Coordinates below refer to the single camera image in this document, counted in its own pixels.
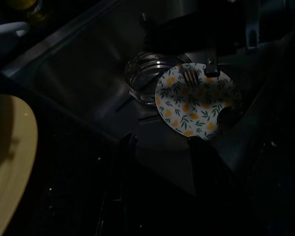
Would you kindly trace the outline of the white lemon print plate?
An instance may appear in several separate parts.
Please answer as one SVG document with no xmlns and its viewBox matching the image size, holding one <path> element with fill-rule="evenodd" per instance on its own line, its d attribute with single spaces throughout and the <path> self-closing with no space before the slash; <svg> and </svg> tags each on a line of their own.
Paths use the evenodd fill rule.
<svg viewBox="0 0 295 236">
<path fill-rule="evenodd" d="M 223 108 L 239 104 L 241 93 L 235 82 L 224 72 L 219 77 L 207 77 L 205 64 L 195 67 L 199 87 L 186 85 L 179 65 L 169 69 L 158 80 L 155 103 L 163 120 L 179 134 L 213 140 L 220 135 L 218 115 Z"/>
</svg>

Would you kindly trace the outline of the steel fork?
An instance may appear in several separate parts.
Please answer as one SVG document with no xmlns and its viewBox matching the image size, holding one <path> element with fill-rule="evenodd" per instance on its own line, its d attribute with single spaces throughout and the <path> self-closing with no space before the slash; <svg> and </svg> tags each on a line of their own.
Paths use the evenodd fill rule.
<svg viewBox="0 0 295 236">
<path fill-rule="evenodd" d="M 199 87 L 198 73 L 191 64 L 181 64 L 179 66 L 179 72 L 181 73 L 186 85 L 190 88 Z"/>
</svg>

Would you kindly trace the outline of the clear glass jar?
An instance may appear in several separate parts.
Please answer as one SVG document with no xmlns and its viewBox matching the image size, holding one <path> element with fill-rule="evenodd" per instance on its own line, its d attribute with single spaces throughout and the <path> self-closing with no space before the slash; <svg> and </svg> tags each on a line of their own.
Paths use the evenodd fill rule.
<svg viewBox="0 0 295 236">
<path fill-rule="evenodd" d="M 139 102 L 154 106 L 155 88 L 159 78 L 172 67 L 190 63 L 185 55 L 165 55 L 143 51 L 133 57 L 124 70 L 129 93 Z"/>
</svg>

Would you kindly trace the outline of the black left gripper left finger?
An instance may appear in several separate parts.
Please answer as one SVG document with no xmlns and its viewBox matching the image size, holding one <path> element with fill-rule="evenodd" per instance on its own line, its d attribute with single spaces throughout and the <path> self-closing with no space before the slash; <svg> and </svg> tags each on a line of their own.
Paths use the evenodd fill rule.
<svg viewBox="0 0 295 236">
<path fill-rule="evenodd" d="M 127 134 L 112 158 L 98 219 L 98 236 L 131 236 L 129 179 L 138 138 Z"/>
</svg>

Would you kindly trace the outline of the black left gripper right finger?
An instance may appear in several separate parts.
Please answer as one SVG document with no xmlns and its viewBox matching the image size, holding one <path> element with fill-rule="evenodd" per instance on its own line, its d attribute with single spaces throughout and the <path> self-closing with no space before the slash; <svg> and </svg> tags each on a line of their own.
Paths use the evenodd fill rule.
<svg viewBox="0 0 295 236">
<path fill-rule="evenodd" d="M 202 236 L 245 236 L 246 196 L 210 142 L 188 139 Z"/>
</svg>

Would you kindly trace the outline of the yellow plate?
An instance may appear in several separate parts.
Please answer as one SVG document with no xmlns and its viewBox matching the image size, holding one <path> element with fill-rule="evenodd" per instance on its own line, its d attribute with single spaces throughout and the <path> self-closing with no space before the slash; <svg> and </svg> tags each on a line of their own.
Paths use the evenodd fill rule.
<svg viewBox="0 0 295 236">
<path fill-rule="evenodd" d="M 36 117 L 22 99 L 0 94 L 0 236 L 26 189 L 38 142 Z"/>
</svg>

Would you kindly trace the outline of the stainless steel sink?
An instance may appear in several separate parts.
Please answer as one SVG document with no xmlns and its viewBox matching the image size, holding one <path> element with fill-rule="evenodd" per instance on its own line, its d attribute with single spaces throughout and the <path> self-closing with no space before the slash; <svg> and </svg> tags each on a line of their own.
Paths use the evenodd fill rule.
<svg viewBox="0 0 295 236">
<path fill-rule="evenodd" d="M 131 96 L 124 69 L 142 48 L 140 13 L 165 21 L 196 7 L 196 0 L 100 0 L 2 73 L 113 144 L 136 134 L 139 163 L 194 193 L 187 139 Z"/>
</svg>

